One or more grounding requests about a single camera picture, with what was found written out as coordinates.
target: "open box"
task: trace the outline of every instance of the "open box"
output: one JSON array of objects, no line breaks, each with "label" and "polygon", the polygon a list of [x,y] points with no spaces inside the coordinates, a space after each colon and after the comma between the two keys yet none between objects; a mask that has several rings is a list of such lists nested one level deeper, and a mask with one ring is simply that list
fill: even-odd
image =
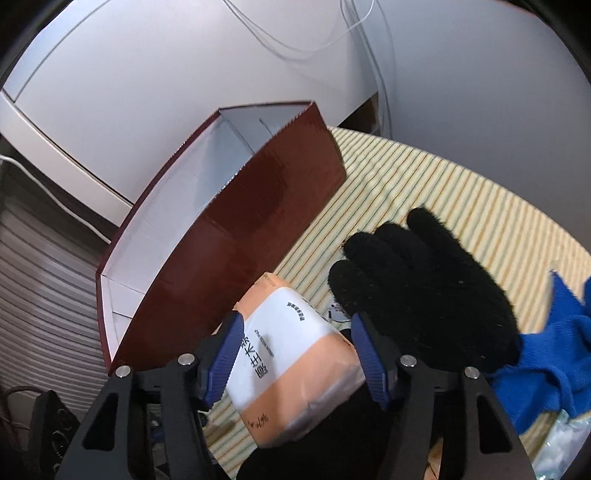
[{"label": "open box", "polygon": [[315,103],[215,112],[143,192],[97,270],[109,373],[194,350],[345,178]]}]

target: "plastic bag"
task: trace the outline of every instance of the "plastic bag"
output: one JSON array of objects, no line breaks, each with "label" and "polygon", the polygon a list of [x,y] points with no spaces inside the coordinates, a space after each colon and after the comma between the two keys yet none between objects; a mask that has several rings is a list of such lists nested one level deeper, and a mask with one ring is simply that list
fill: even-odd
[{"label": "plastic bag", "polygon": [[363,384],[353,345],[265,273],[236,304],[244,339],[228,394],[258,446],[303,437]]},{"label": "plastic bag", "polygon": [[573,420],[562,410],[532,463],[538,480],[559,480],[591,432],[591,417]]}]

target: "blue cloth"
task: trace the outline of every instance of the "blue cloth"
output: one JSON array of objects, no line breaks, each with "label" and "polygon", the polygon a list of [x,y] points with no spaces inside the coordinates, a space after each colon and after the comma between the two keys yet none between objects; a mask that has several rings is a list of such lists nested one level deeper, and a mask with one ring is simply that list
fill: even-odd
[{"label": "blue cloth", "polygon": [[544,411],[564,409],[571,417],[591,410],[591,278],[581,304],[552,272],[553,302],[544,330],[522,334],[516,366],[492,376],[492,387],[517,433]]}]

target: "black knit glove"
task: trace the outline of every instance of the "black knit glove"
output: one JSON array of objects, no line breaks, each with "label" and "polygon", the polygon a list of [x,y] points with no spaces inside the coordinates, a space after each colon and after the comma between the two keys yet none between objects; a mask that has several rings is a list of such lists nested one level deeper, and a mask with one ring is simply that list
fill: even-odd
[{"label": "black knit glove", "polygon": [[519,331],[505,293],[426,209],[408,230],[385,223],[344,244],[329,286],[349,315],[367,312],[403,354],[428,366],[492,373],[519,358]]},{"label": "black knit glove", "polygon": [[276,448],[257,448],[237,480],[371,480],[400,415],[383,411],[364,384],[308,435]]}]

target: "striped tablecloth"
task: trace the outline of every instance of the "striped tablecloth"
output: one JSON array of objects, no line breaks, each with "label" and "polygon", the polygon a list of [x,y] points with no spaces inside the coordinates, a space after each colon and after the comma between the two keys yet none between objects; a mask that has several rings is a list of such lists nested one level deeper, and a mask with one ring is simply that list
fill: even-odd
[{"label": "striped tablecloth", "polygon": [[[431,209],[464,248],[493,275],[512,301],[519,328],[537,332],[550,302],[552,268],[581,295],[591,274],[591,255],[535,207],[494,182],[417,148],[333,128],[348,178],[275,273],[316,309],[332,301],[326,282],[342,257],[343,241],[386,220],[404,223],[413,207]],[[555,414],[543,414],[522,435],[530,456],[544,440]],[[211,452],[235,477],[255,445],[228,396],[214,407],[205,428]]]}]

